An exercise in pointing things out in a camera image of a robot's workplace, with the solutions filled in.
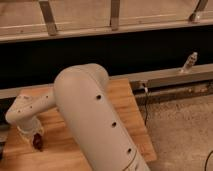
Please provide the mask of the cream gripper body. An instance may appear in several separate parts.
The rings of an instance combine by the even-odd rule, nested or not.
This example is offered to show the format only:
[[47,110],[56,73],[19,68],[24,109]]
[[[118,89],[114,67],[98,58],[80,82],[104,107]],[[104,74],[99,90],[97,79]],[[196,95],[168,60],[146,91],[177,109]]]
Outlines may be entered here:
[[44,128],[39,127],[30,131],[23,130],[21,128],[18,129],[21,138],[29,144],[33,143],[34,136],[36,134],[44,135]]

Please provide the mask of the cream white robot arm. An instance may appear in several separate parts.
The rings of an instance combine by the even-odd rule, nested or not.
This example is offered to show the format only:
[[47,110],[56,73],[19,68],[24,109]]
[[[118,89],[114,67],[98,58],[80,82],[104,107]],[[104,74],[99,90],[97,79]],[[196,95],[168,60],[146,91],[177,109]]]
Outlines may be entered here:
[[36,115],[56,107],[93,171],[150,171],[107,97],[108,81],[99,64],[68,67],[49,92],[35,99],[17,97],[6,121],[30,138],[41,129]]

